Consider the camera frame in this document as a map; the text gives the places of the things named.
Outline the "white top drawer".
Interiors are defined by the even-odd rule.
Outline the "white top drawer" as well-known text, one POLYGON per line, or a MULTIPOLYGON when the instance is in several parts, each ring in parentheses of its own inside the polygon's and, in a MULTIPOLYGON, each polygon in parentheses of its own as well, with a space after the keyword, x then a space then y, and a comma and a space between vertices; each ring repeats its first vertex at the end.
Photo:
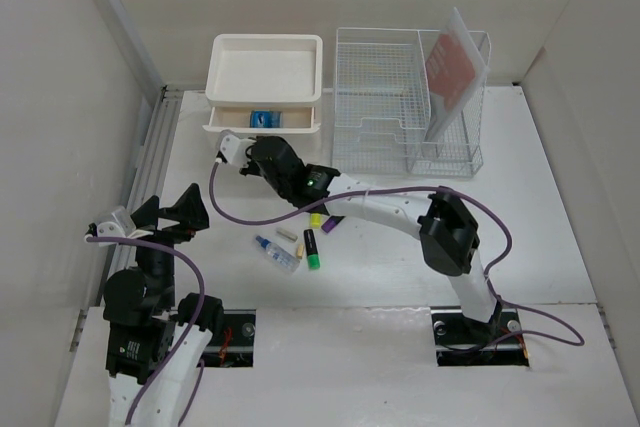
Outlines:
POLYGON ((202 128, 208 133, 231 130, 243 134, 307 134, 320 129, 321 120, 313 107, 213 107, 202 128))

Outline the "clear mesh document pouch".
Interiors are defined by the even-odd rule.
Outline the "clear mesh document pouch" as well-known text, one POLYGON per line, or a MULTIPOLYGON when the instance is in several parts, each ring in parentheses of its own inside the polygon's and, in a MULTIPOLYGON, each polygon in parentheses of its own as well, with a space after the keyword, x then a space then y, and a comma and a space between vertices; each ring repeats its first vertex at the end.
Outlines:
POLYGON ((454 8, 425 61, 430 121, 425 141, 435 143, 485 82, 488 65, 454 8))

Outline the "blue round jar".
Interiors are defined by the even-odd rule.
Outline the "blue round jar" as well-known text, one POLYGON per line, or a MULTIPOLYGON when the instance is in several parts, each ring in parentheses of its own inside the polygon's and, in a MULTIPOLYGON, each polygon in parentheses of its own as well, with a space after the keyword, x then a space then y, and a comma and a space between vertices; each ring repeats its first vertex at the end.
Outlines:
POLYGON ((282 126, 282 112, 273 110, 253 110, 249 127, 253 129, 275 129, 282 126))

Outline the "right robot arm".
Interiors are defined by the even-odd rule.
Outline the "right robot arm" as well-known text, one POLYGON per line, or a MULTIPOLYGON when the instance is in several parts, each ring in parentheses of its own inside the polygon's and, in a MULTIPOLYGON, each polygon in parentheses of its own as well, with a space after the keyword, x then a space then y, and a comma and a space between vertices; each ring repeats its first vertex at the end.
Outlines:
POLYGON ((263 178, 296 208, 367 220, 419 241, 426 265, 446 276, 458 296, 467 342, 486 345, 494 337, 502 307, 484 278, 478 223, 457 195, 376 194, 336 169, 304 163, 276 136, 240 140, 234 159, 241 174, 263 178))

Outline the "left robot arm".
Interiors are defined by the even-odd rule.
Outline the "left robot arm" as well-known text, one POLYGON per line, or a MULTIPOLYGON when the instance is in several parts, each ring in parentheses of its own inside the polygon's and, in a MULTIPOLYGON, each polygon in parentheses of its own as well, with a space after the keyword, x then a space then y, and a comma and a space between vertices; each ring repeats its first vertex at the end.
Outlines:
POLYGON ((191 184, 170 207, 152 196, 134 212, 116 208, 94 228, 101 245, 119 239, 135 249, 134 265, 112 274, 103 292, 112 426, 179 426, 186 418, 204 350, 223 334, 224 308, 202 290, 176 299, 175 247, 208 226, 191 184))

